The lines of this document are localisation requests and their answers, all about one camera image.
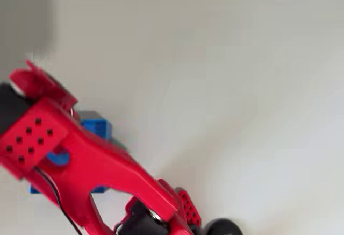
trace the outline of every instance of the blue lego brick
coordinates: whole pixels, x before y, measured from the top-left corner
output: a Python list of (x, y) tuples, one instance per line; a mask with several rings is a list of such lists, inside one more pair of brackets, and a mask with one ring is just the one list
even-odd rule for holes
[(103, 118), (82, 119), (81, 125), (107, 141), (111, 139), (111, 124)]
[[(110, 141), (111, 140), (111, 124), (104, 118), (85, 118), (81, 119), (81, 125), (92, 133), (100, 136), (101, 138)], [(56, 165), (63, 166), (69, 161), (69, 154), (67, 152), (61, 152), (59, 154), (49, 153), (48, 159)], [(103, 193), (106, 191), (106, 187), (96, 187), (92, 193)], [(40, 192), (36, 188), (30, 185), (31, 194), (39, 194)]]

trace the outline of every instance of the white wall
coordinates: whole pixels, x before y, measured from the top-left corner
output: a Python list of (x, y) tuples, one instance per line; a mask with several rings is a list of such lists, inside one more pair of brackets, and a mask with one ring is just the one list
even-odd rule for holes
[[(51, 3), (37, 61), (152, 174), (185, 187), (204, 224), (344, 233), (344, 0)], [(73, 234), (26, 184), (4, 171), (0, 183), (0, 234)], [(125, 199), (96, 197), (106, 223)]]

